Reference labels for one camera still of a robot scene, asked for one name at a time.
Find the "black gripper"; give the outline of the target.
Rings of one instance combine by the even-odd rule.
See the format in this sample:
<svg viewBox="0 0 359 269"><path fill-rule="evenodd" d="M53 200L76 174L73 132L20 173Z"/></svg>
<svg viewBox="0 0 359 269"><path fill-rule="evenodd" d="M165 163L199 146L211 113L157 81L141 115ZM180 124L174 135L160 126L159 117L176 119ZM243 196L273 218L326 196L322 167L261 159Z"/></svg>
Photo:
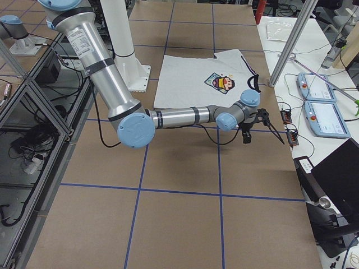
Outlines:
<svg viewBox="0 0 359 269"><path fill-rule="evenodd" d="M263 123L269 131L284 145L284 140L282 139L280 133L277 129L272 125L269 120L269 113L266 109L261 108L255 112L249 114L248 118L246 119L246 123Z"/></svg>

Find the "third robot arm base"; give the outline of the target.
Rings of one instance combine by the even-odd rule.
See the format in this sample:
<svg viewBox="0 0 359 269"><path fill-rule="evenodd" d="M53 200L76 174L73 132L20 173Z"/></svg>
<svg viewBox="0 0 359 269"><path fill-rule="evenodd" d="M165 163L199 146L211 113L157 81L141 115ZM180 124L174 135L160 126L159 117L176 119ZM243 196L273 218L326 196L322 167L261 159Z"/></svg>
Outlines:
<svg viewBox="0 0 359 269"><path fill-rule="evenodd" d="M1 16L1 39L13 39L15 42L10 47L10 52L21 56L34 56L47 43L46 38L30 35L23 22L15 15Z"/></svg>

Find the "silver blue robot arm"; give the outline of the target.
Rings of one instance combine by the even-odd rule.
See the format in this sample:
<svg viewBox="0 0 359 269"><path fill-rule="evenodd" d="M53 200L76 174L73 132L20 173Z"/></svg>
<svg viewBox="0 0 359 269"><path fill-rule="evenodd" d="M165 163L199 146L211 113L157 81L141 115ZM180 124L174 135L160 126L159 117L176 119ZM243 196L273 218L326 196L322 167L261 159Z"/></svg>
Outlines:
<svg viewBox="0 0 359 269"><path fill-rule="evenodd" d="M248 89L230 107L209 105L184 109L144 109L127 88L114 59L95 27L95 13L88 1L40 1L49 19L49 28L63 33L81 61L84 72L99 90L109 109L108 119L119 142L141 148L154 138L157 129L202 126L214 122L222 131L237 128L243 143L251 142L250 129L263 123L281 140L269 114L259 108L259 90Z"/></svg>

